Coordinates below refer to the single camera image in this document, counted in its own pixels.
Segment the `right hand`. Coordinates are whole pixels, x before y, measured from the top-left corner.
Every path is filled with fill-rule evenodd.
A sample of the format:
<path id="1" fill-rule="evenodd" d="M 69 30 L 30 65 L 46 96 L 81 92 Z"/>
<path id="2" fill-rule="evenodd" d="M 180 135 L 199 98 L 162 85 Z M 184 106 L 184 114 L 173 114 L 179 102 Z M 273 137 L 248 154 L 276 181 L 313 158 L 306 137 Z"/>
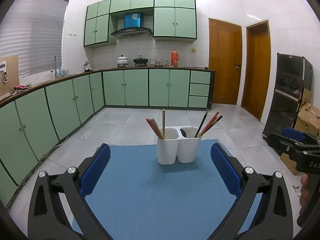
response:
<path id="1" fill-rule="evenodd" d="M 301 206 L 305 206 L 308 196 L 309 196 L 309 176 L 308 174 L 303 174 L 301 177 L 301 189 L 300 189 L 300 198 L 299 203 Z"/>

